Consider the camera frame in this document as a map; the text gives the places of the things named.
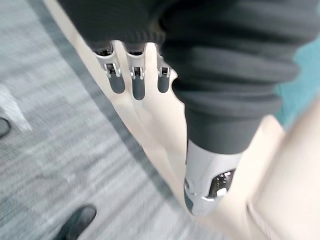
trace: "prosthetic hand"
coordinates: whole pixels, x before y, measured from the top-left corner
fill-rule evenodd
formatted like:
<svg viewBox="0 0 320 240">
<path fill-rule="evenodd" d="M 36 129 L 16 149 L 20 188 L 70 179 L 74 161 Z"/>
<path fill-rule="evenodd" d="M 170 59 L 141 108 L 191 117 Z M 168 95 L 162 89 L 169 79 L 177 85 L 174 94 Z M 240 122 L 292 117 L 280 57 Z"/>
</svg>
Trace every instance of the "prosthetic hand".
<svg viewBox="0 0 320 240">
<path fill-rule="evenodd" d="M 274 86 L 294 79 L 296 50 L 319 31 L 317 0 L 59 0 L 96 53 L 115 93 L 125 89 L 113 40 L 127 54 L 133 97 L 145 96 L 145 43 L 158 46 L 158 90 L 184 103 L 189 211 L 203 216 L 228 192 Z"/>
</svg>

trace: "teal surface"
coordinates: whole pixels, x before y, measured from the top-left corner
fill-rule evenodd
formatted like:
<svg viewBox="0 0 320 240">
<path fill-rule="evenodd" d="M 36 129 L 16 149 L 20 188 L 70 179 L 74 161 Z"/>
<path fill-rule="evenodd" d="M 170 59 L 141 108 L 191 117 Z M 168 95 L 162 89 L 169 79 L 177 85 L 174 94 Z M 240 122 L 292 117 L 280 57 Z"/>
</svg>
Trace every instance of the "teal surface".
<svg viewBox="0 0 320 240">
<path fill-rule="evenodd" d="M 292 82 L 276 87 L 283 103 L 275 116 L 285 127 L 308 107 L 316 94 L 320 93 L 320 36 L 300 48 L 294 60 L 301 68 L 299 76 Z"/>
</svg>

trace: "dark gray sweater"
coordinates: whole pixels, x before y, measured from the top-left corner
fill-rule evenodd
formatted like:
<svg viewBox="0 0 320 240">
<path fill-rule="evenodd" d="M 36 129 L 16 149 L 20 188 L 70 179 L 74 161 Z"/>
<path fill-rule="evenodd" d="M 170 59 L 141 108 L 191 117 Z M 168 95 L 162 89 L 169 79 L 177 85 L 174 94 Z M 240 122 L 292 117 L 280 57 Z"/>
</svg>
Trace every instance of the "dark gray sweater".
<svg viewBox="0 0 320 240">
<path fill-rule="evenodd" d="M 318 34 L 318 0 L 59 0 L 93 51 L 110 40 L 161 46 L 178 73 L 188 138 L 211 152 L 244 151 L 281 106 L 277 83 Z"/>
</svg>

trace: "black shoe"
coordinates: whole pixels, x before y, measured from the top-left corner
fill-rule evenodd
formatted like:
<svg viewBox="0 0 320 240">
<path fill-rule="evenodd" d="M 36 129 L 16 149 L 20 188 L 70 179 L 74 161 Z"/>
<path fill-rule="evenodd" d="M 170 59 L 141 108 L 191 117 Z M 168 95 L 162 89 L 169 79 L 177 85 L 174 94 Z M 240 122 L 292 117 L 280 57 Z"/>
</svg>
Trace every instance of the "black shoe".
<svg viewBox="0 0 320 240">
<path fill-rule="evenodd" d="M 0 138 L 7 135 L 10 132 L 10 129 L 11 129 L 10 122 L 5 118 L 0 117 Z"/>
<path fill-rule="evenodd" d="M 96 214 L 97 209 L 94 205 L 88 204 L 78 208 L 61 227 L 54 240 L 77 240 L 95 219 Z"/>
</svg>

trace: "gray carpet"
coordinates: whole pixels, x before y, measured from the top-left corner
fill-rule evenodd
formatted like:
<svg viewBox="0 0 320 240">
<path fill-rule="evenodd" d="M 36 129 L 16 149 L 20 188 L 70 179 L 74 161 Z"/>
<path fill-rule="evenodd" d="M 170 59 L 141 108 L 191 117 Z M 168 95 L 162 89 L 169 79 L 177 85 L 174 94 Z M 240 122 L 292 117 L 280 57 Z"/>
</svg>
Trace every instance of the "gray carpet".
<svg viewBox="0 0 320 240">
<path fill-rule="evenodd" d="M 0 239 L 51 240 L 74 209 L 81 240 L 222 240 L 196 226 L 41 0 L 0 1 Z"/>
</svg>

